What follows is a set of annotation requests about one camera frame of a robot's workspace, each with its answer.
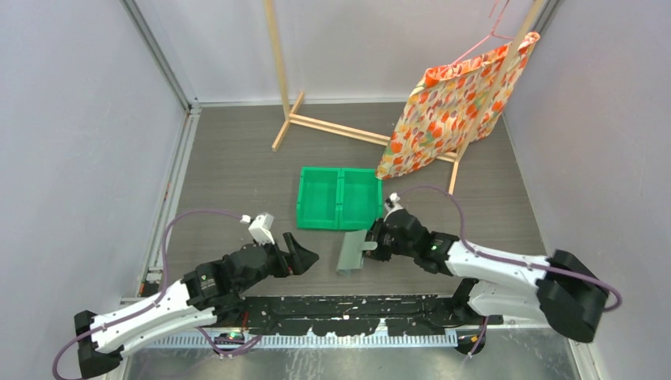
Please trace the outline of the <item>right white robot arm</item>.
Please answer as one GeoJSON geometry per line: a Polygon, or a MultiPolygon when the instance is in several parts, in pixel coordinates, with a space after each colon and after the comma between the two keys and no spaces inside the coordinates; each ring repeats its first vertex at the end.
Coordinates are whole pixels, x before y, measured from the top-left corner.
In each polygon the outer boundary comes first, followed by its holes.
{"type": "Polygon", "coordinates": [[[451,310],[462,325],[493,315],[521,317],[591,343],[610,295],[570,252],[525,256],[486,250],[457,235],[428,230],[403,208],[377,218],[366,240],[377,245],[365,252],[370,259],[410,257],[426,272],[461,278],[451,310]]]}

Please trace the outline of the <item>sage green card holder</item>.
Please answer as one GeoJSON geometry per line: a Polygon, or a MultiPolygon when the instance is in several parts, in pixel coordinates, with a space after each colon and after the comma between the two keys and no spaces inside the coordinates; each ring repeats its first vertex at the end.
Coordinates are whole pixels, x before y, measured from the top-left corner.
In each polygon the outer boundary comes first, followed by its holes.
{"type": "Polygon", "coordinates": [[[367,230],[356,230],[344,234],[339,252],[336,272],[350,276],[353,271],[362,269],[364,256],[377,249],[377,242],[368,236],[367,230]]]}

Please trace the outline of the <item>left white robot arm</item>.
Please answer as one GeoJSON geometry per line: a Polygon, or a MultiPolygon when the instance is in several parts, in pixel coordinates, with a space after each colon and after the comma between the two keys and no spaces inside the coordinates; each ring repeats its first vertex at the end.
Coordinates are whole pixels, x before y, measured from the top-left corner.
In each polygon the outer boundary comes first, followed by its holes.
{"type": "Polygon", "coordinates": [[[84,310],[74,317],[78,363],[83,378],[116,369],[143,346],[186,329],[219,323],[236,326],[243,315],[241,293],[268,276],[286,278],[307,272],[319,256],[283,235],[287,249],[257,242],[198,265],[165,290],[107,314],[84,310]]]}

